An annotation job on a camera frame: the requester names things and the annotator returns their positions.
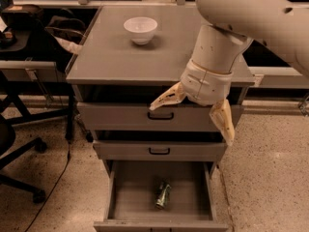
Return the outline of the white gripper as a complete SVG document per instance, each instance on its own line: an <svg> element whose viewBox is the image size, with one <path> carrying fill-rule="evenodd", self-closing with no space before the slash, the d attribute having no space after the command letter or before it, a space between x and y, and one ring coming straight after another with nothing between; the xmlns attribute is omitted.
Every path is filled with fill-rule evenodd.
<svg viewBox="0 0 309 232"><path fill-rule="evenodd" d="M231 106L225 100L230 93L233 74L216 73L203 69L190 60L181 76L181 82L176 83L155 99L150 110L154 111L164 105L181 103L185 97L202 106L212 105L210 116L215 126L220 130L228 146L235 139Z"/></svg>

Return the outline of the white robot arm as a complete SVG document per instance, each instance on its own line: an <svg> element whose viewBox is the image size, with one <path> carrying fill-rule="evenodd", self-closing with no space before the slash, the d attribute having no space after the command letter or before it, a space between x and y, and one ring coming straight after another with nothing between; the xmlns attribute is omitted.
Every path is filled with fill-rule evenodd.
<svg viewBox="0 0 309 232"><path fill-rule="evenodd" d="M150 105L155 110L188 99L211 107L210 116L226 143L235 138L227 100L234 66L253 41L299 73L309 76L309 10L288 0L195 0L207 21L200 28L181 80Z"/></svg>

